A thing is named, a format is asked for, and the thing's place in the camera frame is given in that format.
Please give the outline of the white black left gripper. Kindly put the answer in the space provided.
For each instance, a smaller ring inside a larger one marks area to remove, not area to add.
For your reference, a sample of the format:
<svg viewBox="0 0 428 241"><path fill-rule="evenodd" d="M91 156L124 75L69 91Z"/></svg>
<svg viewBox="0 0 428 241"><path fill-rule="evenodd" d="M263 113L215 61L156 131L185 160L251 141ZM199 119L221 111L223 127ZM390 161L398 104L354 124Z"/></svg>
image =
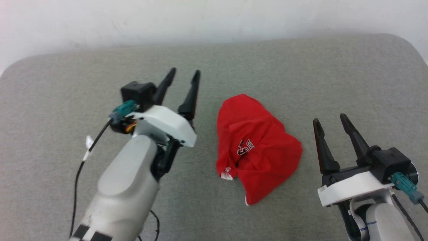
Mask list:
<svg viewBox="0 0 428 241"><path fill-rule="evenodd" d="M194 119L196 113L201 71L195 71L191 80L191 88L184 102L179 105L179 114L177 114L169 108L161 106L167 89L173 82L176 70L176 68L172 68L158 85L153 98L155 105L147 111L129 114L137 119L133 137L145 135L156 143L164 145L170 139L175 139L186 147L195 146L197 134L189 122Z"/></svg>

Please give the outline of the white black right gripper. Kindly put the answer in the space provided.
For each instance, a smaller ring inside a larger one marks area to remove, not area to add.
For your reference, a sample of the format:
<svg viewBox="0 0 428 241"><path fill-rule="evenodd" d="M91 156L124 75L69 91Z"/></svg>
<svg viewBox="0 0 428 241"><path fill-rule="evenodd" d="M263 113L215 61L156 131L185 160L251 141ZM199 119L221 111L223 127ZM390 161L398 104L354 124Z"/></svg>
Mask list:
<svg viewBox="0 0 428 241"><path fill-rule="evenodd" d="M344 131L349 135L354 151L357 155L358 166L368 166L371 160L367 157L369 146L359 131L352 124L346 114L340 114ZM376 199L375 194L381 197L385 194L385 202L393 205L389 188L392 183L382 184L370 171L355 174L349 178L333 181L332 173L340 170L340 165L332 156L330 148L325 140L325 132L318 118L313 120L315 144L318 154L319 168L322 176L322 186L318 188L318 197L323 207L335 205L342 201L357 198L363 200L371 196Z"/></svg>

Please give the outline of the red garment with white trim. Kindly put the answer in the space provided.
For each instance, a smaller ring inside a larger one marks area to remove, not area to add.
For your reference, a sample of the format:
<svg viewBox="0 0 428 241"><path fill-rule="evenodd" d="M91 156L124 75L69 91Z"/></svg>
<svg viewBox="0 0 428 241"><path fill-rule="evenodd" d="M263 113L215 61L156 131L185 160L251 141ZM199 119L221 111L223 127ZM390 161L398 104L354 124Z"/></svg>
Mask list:
<svg viewBox="0 0 428 241"><path fill-rule="evenodd" d="M302 144L256 99L240 94L223 102L217 118L222 179L241 181L245 203L254 205L297 170Z"/></svg>

